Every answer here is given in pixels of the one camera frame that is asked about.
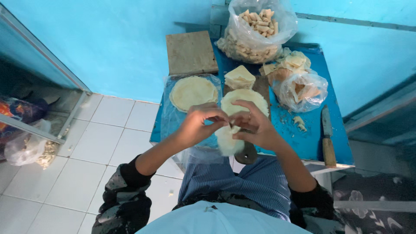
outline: hand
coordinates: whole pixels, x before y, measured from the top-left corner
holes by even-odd
[[[252,132],[237,132],[233,135],[233,139],[245,140],[263,149],[274,152],[279,152],[282,146],[290,148],[285,140],[277,133],[270,120],[253,102],[237,100],[232,104],[246,107],[250,110],[250,112],[241,111],[235,113],[230,116],[230,119],[234,120],[235,125]]]
[[[205,120],[214,122],[205,125]],[[184,148],[192,147],[212,135],[216,130],[228,125],[228,115],[214,102],[191,106],[184,122],[174,133]]]

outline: clear plastic bag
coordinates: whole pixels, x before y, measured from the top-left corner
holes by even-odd
[[[169,94],[171,93],[176,82],[180,79],[194,76],[194,75],[171,75],[165,80],[165,89],[163,92],[163,102],[162,102],[162,116],[161,116],[161,140],[168,137],[170,134],[175,132],[179,126],[182,124],[186,118],[186,113],[180,112],[169,99]],[[222,88],[221,80],[212,74],[200,74],[196,75],[202,78],[206,78],[211,81],[218,91],[218,102],[217,105],[221,105],[222,99]],[[198,143],[196,146],[183,150],[182,152],[174,155],[173,160],[177,164],[181,164],[181,167],[186,168],[188,163],[199,163],[199,164],[209,164],[209,163],[223,163],[223,159],[220,151],[218,150],[217,138],[212,134],[207,139]]]
[[[161,117],[161,132],[160,138],[161,140],[167,138],[170,134],[175,132],[181,123],[185,120],[186,113],[178,111],[176,107],[171,103],[169,99],[169,94],[171,93],[173,87],[175,86],[176,82],[182,78],[190,77],[194,75],[171,75],[167,77],[165,81],[165,89],[163,92],[163,110],[162,110],[162,117]],[[218,102],[217,105],[221,105],[222,93],[223,90],[221,88],[221,80],[218,79],[216,76],[212,74],[200,74],[196,75],[202,78],[205,78],[211,81],[218,91]],[[214,136],[210,136],[209,138],[203,140],[201,143],[197,144],[198,146],[208,147],[211,149],[217,149],[217,139]]]
[[[238,16],[247,9],[257,13],[262,9],[274,11],[272,19],[278,22],[278,34],[264,37],[254,31]],[[220,38],[216,45],[234,60],[253,64],[271,61],[281,50],[281,45],[297,32],[297,17],[288,0],[232,0],[228,11],[228,26],[224,37]],[[241,52],[241,47],[248,48],[249,52]]]
[[[49,132],[51,122],[41,119],[36,121],[33,127]],[[22,132],[14,139],[6,143],[4,155],[11,165],[22,166],[34,163],[45,151],[47,139],[32,133]]]
[[[318,108],[328,95],[328,81],[312,73],[293,74],[273,81],[272,89],[280,104],[294,112],[308,112]]]

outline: blue table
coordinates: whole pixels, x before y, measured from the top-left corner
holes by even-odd
[[[222,82],[224,86],[224,74],[240,65],[244,65],[251,74],[260,75],[259,69],[261,65],[246,64],[237,62],[228,58],[222,51],[220,51],[214,44],[214,55],[217,59],[219,72],[214,74]],[[289,47],[292,51],[297,50],[303,52],[311,60],[311,68],[315,70],[318,75],[324,77],[328,81],[328,96],[322,105],[310,112],[306,113],[289,113],[283,107],[279,107],[272,89],[269,88],[270,103],[271,103],[271,118],[272,123],[281,136],[293,147],[301,159],[310,159],[316,161],[324,161],[322,154],[322,126],[321,126],[321,110],[325,104],[328,105],[331,115],[331,123],[334,135],[331,137],[334,144],[335,157],[337,163],[353,165],[354,159],[352,157],[351,149],[348,144],[348,137],[342,122],[341,112],[339,111],[337,98],[335,96],[334,88],[332,86],[331,77],[329,76],[327,63],[324,54],[320,48],[302,48]],[[161,116],[163,106],[160,105],[156,116],[154,129],[152,131],[150,142],[156,144],[160,142],[160,128]],[[292,118],[299,115],[305,122],[307,132],[300,132],[296,126],[293,125]],[[261,154],[274,154],[272,151],[264,150],[256,146],[256,149]]]

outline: knife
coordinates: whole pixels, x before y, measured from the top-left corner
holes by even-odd
[[[324,130],[324,138],[322,139],[322,151],[324,153],[325,165],[330,167],[337,167],[337,161],[335,160],[334,145],[332,144],[332,125],[331,118],[329,117],[328,106],[325,105],[321,112],[322,128]]]

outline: blue wall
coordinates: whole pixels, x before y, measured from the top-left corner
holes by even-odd
[[[168,74],[165,35],[209,25],[211,10],[203,0],[2,3],[93,92],[151,102],[160,102]],[[413,0],[292,5],[299,13],[416,25]],[[321,45],[343,116],[415,72],[415,32],[299,19],[292,40]]]
[[[2,0],[93,92],[160,102],[166,34],[208,25],[210,1]]]
[[[299,19],[293,41],[319,43],[342,116],[416,72],[416,32]]]

